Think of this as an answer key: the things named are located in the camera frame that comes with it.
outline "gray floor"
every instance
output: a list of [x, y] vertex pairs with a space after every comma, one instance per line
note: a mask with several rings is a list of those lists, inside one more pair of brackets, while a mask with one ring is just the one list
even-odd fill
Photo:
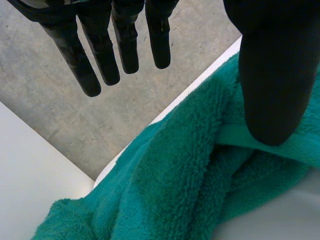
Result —
[[[7, 1], [1, 1], [0, 101], [96, 179], [146, 125], [240, 36], [227, 18], [222, 0], [181, 0], [170, 25], [169, 68], [155, 67], [146, 19], [141, 13], [136, 22], [139, 72], [126, 75], [120, 68], [119, 84], [103, 85], [101, 95], [89, 98], [42, 28], [24, 18]], [[109, 32], [115, 43], [112, 24]], [[98, 74], [81, 30], [79, 36]], [[121, 66], [116, 45], [114, 50]]]

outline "teal towel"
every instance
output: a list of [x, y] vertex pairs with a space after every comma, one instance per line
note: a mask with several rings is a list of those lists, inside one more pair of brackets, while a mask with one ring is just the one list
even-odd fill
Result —
[[320, 167], [320, 73], [304, 118], [282, 146], [244, 121], [233, 56], [162, 121], [148, 126], [86, 197], [56, 201], [33, 240], [209, 240]]

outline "black rubber fingertip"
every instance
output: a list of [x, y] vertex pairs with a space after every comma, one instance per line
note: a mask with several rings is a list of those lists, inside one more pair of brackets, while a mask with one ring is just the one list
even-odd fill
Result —
[[122, 58], [122, 67], [123, 71], [126, 74], [135, 74], [139, 70], [139, 62], [135, 60], [137, 58], [135, 55], [127, 55], [126, 57]]
[[121, 64], [126, 74], [134, 74], [139, 70], [139, 59], [137, 53], [137, 43], [123, 43], [119, 45]]
[[83, 92], [89, 97], [96, 97], [101, 93], [101, 85], [94, 73], [81, 76], [78, 82], [83, 90]]
[[276, 129], [266, 126], [258, 121], [248, 120], [251, 116], [246, 116], [246, 123], [250, 134], [254, 139], [268, 146], [279, 146], [283, 144], [294, 133], [295, 127], [286, 129]]
[[158, 69], [165, 69], [171, 63], [169, 38], [151, 40], [151, 50], [154, 64]]

